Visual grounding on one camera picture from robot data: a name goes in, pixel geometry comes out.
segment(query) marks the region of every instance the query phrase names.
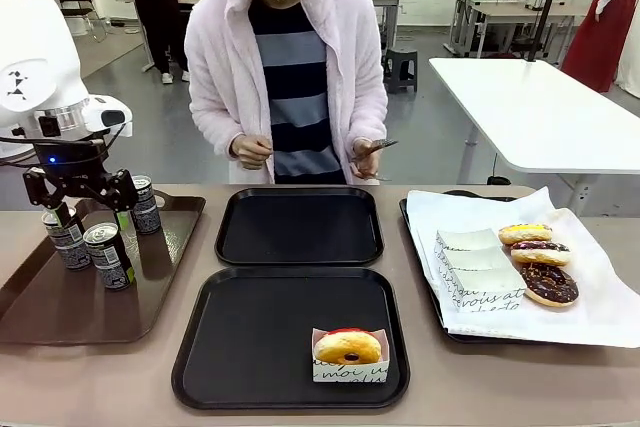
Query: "hand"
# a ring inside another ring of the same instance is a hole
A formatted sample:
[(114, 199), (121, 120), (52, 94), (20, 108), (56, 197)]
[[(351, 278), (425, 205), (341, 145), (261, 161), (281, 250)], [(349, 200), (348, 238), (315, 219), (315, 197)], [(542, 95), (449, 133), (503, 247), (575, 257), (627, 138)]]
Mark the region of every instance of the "hand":
[(354, 160), (351, 164), (351, 172), (359, 179), (373, 179), (380, 168), (380, 151), (368, 154), (370, 149), (370, 140), (358, 139), (353, 143), (353, 153), (357, 159), (362, 159)]
[(231, 143), (231, 152), (245, 169), (260, 170), (273, 154), (273, 146), (262, 135), (240, 135)]

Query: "mannequin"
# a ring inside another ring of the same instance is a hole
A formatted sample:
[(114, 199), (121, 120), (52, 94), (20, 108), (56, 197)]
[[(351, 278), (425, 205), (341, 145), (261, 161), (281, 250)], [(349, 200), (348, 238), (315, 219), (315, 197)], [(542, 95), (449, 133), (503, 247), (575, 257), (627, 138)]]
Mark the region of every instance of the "mannequin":
[(620, 57), (616, 84), (631, 95), (640, 98), (640, 7), (637, 6)]
[(562, 71), (596, 92), (608, 92), (636, 4), (637, 0), (593, 0), (569, 47)]

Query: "white napkin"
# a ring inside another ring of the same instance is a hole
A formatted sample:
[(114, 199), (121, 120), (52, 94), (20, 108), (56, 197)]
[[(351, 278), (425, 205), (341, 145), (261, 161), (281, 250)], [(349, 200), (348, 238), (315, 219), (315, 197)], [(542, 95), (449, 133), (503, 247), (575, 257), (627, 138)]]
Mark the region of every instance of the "white napkin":
[[(640, 347), (640, 296), (618, 278), (607, 254), (580, 220), (567, 209), (554, 208), (546, 188), (514, 202), (411, 191), (407, 212), (424, 275), (440, 301), (450, 333)], [(550, 308), (525, 298), (515, 311), (459, 313), (440, 289), (433, 253), (436, 231), (490, 228), (497, 233), (520, 223), (551, 226), (553, 240), (571, 249), (566, 271), (578, 284), (578, 300), (567, 308)]]

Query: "can lid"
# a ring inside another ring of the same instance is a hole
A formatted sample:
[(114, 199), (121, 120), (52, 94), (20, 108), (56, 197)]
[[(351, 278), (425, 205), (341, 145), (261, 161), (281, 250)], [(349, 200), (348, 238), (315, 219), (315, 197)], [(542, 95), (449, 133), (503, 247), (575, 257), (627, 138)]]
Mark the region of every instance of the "can lid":
[(87, 244), (101, 244), (118, 235), (118, 226), (112, 222), (103, 222), (94, 225), (84, 233), (84, 241)]
[(151, 185), (151, 179), (146, 175), (134, 175), (131, 180), (133, 180), (133, 185), (136, 189), (144, 189)]
[[(69, 207), (69, 216), (74, 217), (76, 215), (76, 209)], [(48, 209), (44, 209), (42, 214), (42, 223), (45, 225), (58, 225), (58, 218), (56, 215)]]

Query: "pink fuzzy jacket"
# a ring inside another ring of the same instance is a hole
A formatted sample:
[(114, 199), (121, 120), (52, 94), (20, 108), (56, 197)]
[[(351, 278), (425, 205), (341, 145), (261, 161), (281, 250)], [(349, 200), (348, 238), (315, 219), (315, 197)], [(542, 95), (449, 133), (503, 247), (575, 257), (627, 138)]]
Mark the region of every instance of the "pink fuzzy jacket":
[[(229, 155), (239, 134), (271, 138), (262, 61), (247, 11), (251, 0), (201, 0), (185, 41), (191, 71), (191, 112), (197, 127)], [(327, 45), (327, 84), (333, 146), (349, 183), (355, 139), (386, 137), (387, 95), (382, 83), (380, 35), (371, 0), (301, 0)], [(260, 171), (230, 160), (232, 183), (273, 183), (273, 156)]]

